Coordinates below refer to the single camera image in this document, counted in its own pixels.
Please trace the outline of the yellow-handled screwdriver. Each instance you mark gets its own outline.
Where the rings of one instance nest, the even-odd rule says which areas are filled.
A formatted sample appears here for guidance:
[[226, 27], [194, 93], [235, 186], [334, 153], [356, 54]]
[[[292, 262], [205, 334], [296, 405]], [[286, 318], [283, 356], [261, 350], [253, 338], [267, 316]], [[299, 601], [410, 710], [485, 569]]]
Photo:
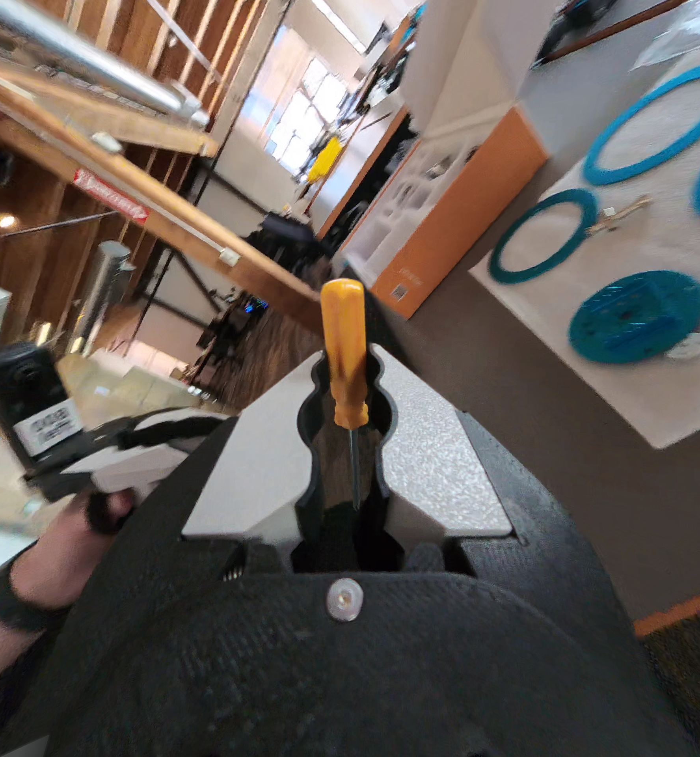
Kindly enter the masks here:
[[361, 508], [358, 432], [369, 421], [367, 339], [364, 286], [354, 279], [334, 279], [320, 291], [320, 309], [335, 424], [348, 432], [352, 500]]

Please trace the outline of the orange white cardboard box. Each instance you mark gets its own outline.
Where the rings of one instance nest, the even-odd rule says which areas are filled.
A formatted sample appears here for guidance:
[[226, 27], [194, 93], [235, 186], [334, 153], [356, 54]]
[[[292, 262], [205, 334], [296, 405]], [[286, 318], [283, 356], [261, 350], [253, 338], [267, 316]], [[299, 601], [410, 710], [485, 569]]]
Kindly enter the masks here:
[[560, 2], [428, 2], [400, 90], [418, 138], [334, 257], [406, 319], [547, 163], [519, 91]]

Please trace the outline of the yellow storage bins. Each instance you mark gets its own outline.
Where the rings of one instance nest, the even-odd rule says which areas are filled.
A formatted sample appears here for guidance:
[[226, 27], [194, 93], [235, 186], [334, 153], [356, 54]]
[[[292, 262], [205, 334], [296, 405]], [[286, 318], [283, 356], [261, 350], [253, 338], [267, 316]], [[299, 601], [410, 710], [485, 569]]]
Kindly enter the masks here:
[[343, 144], [337, 136], [333, 136], [326, 146], [317, 155], [314, 163], [311, 165], [307, 173], [307, 183], [309, 185], [316, 184], [321, 179], [325, 178], [330, 172], [338, 156], [342, 153]]

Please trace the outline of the orange-edged long table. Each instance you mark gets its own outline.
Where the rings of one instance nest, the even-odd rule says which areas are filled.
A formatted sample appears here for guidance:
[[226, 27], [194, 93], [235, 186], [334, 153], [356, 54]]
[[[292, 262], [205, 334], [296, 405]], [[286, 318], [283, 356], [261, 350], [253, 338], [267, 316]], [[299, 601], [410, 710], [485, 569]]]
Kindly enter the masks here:
[[339, 218], [407, 113], [400, 99], [389, 96], [360, 119], [311, 199], [308, 210], [318, 239], [322, 239]]

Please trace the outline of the blue square metal bracket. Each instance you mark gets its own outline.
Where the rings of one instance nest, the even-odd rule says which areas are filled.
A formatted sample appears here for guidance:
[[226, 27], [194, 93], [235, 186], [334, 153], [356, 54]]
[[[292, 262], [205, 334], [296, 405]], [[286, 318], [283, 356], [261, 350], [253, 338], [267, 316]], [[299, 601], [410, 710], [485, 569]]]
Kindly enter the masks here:
[[610, 327], [603, 339], [611, 351], [654, 349], [660, 345], [668, 349], [675, 345], [683, 322], [666, 302], [657, 283], [650, 279], [635, 279], [610, 285], [607, 314]]

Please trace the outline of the person's left hand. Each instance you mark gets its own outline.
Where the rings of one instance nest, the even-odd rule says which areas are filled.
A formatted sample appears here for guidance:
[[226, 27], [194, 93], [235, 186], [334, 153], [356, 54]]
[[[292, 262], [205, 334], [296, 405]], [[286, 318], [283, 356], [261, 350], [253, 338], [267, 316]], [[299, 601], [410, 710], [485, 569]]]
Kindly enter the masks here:
[[11, 568], [14, 594], [42, 610], [73, 604], [115, 537], [95, 532], [87, 515], [89, 496], [74, 497], [41, 538]]

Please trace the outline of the small blue perforated disc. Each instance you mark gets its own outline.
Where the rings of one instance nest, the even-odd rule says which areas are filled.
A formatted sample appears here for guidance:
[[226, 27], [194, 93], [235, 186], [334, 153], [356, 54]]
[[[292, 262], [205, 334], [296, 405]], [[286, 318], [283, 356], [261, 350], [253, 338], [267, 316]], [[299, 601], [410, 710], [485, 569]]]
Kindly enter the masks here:
[[[654, 349], [645, 347], [642, 350], [636, 345], [633, 349], [625, 348], [622, 351], [611, 351], [603, 343], [603, 339], [611, 324], [610, 316], [607, 314], [610, 285], [630, 282], [640, 278], [650, 279], [661, 288], [666, 296], [667, 304], [683, 322], [681, 334], [676, 344], [668, 349], [655, 345]], [[648, 360], [665, 354], [694, 332], [699, 325], [700, 283], [681, 272], [650, 270], [618, 279], [591, 295], [590, 298], [581, 304], [572, 317], [568, 338], [570, 346], [586, 360], [598, 364], [622, 365]]]

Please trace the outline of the crumpled clear plastic bag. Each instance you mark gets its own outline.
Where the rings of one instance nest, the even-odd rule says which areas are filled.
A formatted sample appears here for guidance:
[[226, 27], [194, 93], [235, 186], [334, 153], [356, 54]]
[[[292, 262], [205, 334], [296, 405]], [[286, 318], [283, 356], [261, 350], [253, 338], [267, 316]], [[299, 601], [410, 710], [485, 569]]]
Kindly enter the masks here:
[[700, 1], [688, 1], [676, 12], [675, 20], [639, 54], [631, 71], [671, 61], [700, 50]]

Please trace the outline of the metal pipe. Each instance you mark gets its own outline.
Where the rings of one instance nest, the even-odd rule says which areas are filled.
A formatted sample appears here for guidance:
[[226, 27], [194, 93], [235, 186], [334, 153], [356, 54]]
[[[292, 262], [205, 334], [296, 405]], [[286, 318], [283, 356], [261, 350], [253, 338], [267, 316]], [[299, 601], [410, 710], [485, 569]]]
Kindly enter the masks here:
[[0, 42], [3, 40], [23, 48], [38, 63], [132, 103], [194, 127], [209, 124], [209, 113], [181, 84], [154, 80], [26, 2], [0, 1]]

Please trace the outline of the distant paned window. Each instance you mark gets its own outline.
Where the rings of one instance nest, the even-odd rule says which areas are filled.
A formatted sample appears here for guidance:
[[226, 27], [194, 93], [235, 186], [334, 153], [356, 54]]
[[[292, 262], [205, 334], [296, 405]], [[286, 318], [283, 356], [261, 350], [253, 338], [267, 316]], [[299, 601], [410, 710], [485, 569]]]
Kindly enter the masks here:
[[266, 153], [294, 179], [305, 175], [314, 148], [335, 124], [348, 95], [346, 81], [313, 57], [286, 104], [269, 117]]

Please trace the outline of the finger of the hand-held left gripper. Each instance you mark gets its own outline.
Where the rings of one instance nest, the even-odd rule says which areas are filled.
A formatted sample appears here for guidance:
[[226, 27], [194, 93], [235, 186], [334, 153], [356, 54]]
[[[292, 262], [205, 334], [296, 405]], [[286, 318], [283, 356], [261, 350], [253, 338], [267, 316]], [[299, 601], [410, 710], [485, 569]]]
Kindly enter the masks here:
[[166, 445], [179, 451], [194, 451], [213, 434], [230, 434], [233, 417], [209, 411], [162, 411], [132, 421], [121, 432], [121, 449]]
[[126, 489], [147, 488], [168, 476], [186, 458], [188, 452], [168, 444], [118, 449], [106, 447], [63, 468], [60, 478], [87, 477], [87, 484], [101, 493], [118, 493]]

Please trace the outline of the silver metal cylinder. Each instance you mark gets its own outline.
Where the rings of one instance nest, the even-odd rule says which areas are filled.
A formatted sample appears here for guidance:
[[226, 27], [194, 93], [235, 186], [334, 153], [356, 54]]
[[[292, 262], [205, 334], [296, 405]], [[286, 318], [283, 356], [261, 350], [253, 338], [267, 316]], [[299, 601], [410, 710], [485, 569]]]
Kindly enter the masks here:
[[124, 298], [134, 271], [128, 247], [118, 241], [98, 245], [71, 330], [69, 354], [90, 354], [109, 309]]

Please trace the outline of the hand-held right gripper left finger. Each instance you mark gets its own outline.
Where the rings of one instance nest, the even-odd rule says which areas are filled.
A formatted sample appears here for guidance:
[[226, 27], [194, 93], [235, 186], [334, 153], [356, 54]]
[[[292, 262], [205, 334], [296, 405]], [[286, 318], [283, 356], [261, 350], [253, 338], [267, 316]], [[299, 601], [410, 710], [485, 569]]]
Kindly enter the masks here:
[[315, 352], [237, 419], [182, 528], [187, 540], [261, 540], [284, 559], [317, 543], [323, 506], [311, 432], [301, 411], [318, 397]]

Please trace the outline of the metal cross wrench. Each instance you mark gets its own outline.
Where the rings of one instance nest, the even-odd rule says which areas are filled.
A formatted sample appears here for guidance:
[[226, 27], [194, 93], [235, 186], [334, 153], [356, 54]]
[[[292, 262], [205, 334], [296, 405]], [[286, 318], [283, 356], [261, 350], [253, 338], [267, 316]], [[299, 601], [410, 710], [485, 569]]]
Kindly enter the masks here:
[[620, 226], [623, 220], [633, 213], [645, 209], [651, 203], [652, 197], [645, 194], [618, 211], [614, 207], [606, 207], [599, 212], [597, 220], [585, 230], [585, 234], [588, 238], [591, 238], [603, 232], [612, 232]]

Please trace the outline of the black wristband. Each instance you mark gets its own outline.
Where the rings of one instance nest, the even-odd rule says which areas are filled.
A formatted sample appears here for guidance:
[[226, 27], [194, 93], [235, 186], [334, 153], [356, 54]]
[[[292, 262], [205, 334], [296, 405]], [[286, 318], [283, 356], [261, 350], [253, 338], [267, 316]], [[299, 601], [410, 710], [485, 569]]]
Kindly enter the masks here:
[[7, 630], [38, 634], [58, 627], [72, 605], [47, 609], [22, 599], [14, 590], [11, 573], [17, 559], [36, 545], [33, 542], [0, 566], [0, 625]]

